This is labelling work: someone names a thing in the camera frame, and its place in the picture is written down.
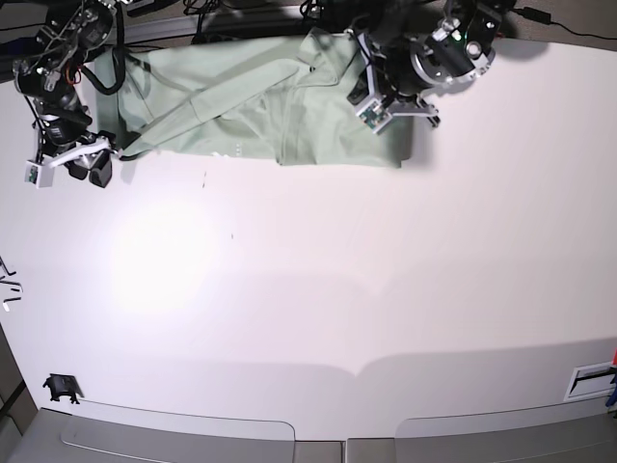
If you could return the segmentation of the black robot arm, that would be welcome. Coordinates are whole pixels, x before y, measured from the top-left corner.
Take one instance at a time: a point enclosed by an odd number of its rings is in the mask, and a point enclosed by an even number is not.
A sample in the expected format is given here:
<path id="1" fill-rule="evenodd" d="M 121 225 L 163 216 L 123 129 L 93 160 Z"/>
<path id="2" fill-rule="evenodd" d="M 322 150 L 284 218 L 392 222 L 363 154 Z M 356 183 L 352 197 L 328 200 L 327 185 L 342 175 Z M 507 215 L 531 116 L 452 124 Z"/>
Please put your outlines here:
<path id="1" fill-rule="evenodd" d="M 103 84 L 86 66 L 111 35 L 115 82 Z M 53 183 L 64 167 L 71 177 L 104 188 L 112 178 L 116 135 L 92 132 L 90 110 L 76 86 L 86 78 L 102 95 L 117 93 L 125 81 L 126 49 L 122 8 L 117 1 L 78 1 L 71 13 L 52 14 L 36 35 L 40 49 L 13 60 L 13 81 L 34 118 L 36 153 L 26 162 L 24 179 L 38 188 Z"/>
<path id="2" fill-rule="evenodd" d="M 424 99 L 431 90 L 467 85 L 495 58 L 493 42 L 514 1 L 446 1 L 428 32 L 410 28 L 423 1 L 364 1 L 345 33 L 364 62 L 348 95 L 356 116 L 375 134 L 396 119 L 424 118 L 440 125 L 439 110 Z"/>

